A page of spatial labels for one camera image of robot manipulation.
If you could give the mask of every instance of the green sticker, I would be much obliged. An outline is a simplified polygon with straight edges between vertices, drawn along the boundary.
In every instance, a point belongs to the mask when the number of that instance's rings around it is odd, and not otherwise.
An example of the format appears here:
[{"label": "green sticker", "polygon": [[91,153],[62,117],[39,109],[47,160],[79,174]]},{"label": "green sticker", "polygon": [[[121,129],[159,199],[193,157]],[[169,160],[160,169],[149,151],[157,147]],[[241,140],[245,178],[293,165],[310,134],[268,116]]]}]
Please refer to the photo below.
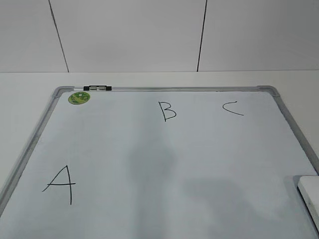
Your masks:
[{"label": "green sticker", "polygon": [[90,99],[89,93],[86,92],[77,92],[69,97],[69,102],[73,105],[80,105],[85,102],[88,102]]}]

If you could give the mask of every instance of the white desk surface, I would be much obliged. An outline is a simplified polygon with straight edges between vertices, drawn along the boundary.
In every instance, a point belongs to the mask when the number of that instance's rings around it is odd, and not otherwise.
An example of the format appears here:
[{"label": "white desk surface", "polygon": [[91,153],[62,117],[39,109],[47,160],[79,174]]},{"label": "white desk surface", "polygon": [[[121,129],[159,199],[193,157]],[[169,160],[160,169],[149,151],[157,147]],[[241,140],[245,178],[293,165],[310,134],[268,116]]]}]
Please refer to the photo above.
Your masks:
[{"label": "white desk surface", "polygon": [[0,187],[58,86],[272,85],[319,154],[319,71],[185,73],[0,73]]}]

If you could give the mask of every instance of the black marker writing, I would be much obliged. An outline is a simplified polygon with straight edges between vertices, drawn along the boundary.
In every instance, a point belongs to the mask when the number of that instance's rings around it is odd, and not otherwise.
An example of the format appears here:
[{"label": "black marker writing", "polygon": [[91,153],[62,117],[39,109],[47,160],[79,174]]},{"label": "black marker writing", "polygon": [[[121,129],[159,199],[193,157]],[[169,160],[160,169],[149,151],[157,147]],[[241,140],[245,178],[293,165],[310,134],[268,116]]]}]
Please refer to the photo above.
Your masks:
[{"label": "black marker writing", "polygon": [[[163,109],[162,104],[167,104],[167,105],[168,105],[168,107],[167,107],[167,108],[165,108],[165,109]],[[176,117],[176,112],[175,112],[175,111],[173,111],[173,110],[170,110],[170,108],[171,108],[170,103],[167,103],[167,102],[159,102],[159,106],[160,106],[160,109],[161,109],[161,111],[162,111],[162,113],[163,113],[163,116],[164,116],[164,120],[165,120],[165,122],[166,122],[166,120],[168,120],[168,119],[170,119],[170,118],[174,118],[174,117]],[[174,113],[174,115],[173,115],[173,116],[171,116],[171,117],[166,118],[166,115],[165,115],[165,112],[164,112],[164,111],[170,111],[170,112],[173,112],[173,113]]]},{"label": "black marker writing", "polygon": [[237,115],[239,115],[239,116],[244,116],[244,115],[242,115],[242,114],[240,114],[240,113],[236,113],[236,112],[230,111],[230,110],[228,110],[228,109],[225,109],[225,107],[224,107],[225,105],[227,105],[227,104],[233,104],[233,103],[237,103],[237,101],[235,101],[235,102],[228,102],[228,103],[223,104],[223,109],[226,110],[226,111],[228,111],[228,112],[231,112],[231,113],[233,113],[233,114],[237,114]]},{"label": "black marker writing", "polygon": [[[56,179],[56,177],[57,177],[65,168],[66,168],[66,171],[67,171],[67,173],[68,173],[69,183],[62,183],[62,184],[52,183],[52,182]],[[69,168],[68,168],[68,165],[66,165],[64,168],[62,168],[62,169],[57,173],[57,175],[52,179],[52,181],[51,181],[49,184],[47,184],[46,188],[45,188],[42,192],[44,192],[48,187],[50,187],[50,186],[52,186],[52,185],[53,185],[53,186],[69,185],[69,186],[70,186],[70,205],[72,205],[72,186],[71,186],[71,185],[73,185],[73,184],[75,184],[75,183],[71,183]]]}]

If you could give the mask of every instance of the white object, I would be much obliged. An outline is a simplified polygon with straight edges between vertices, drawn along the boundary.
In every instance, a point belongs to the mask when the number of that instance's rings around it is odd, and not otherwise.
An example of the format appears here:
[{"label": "white object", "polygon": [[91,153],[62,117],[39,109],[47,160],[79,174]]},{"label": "white object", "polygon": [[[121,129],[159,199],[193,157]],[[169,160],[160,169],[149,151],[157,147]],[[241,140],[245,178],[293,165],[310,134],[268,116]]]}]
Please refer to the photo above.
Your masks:
[{"label": "white object", "polygon": [[319,0],[208,0],[200,71],[319,69]]},{"label": "white object", "polygon": [[319,177],[303,176],[300,178],[298,188],[304,198],[305,204],[319,229]]},{"label": "white object", "polygon": [[52,0],[70,72],[196,71],[205,0]]},{"label": "white object", "polygon": [[47,0],[0,3],[0,72],[66,72]]},{"label": "white object", "polygon": [[[316,173],[268,93],[90,94],[61,96],[0,218],[4,239],[316,238],[292,177]],[[165,122],[158,101],[177,117]],[[65,165],[71,206],[68,186],[41,192]]]}]

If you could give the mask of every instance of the white wall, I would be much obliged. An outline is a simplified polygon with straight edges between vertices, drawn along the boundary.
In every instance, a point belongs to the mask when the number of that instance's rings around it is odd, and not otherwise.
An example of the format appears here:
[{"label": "white wall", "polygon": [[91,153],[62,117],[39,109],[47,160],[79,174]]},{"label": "white wall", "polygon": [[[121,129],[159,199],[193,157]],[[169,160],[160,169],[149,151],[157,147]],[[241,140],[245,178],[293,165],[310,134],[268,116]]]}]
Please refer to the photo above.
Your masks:
[{"label": "white wall", "polygon": [[46,0],[0,0],[0,72],[66,72]]},{"label": "white wall", "polygon": [[[70,72],[196,71],[205,0],[51,0]],[[199,71],[319,69],[319,0],[207,0]],[[66,72],[48,0],[0,0],[0,72]]]}]

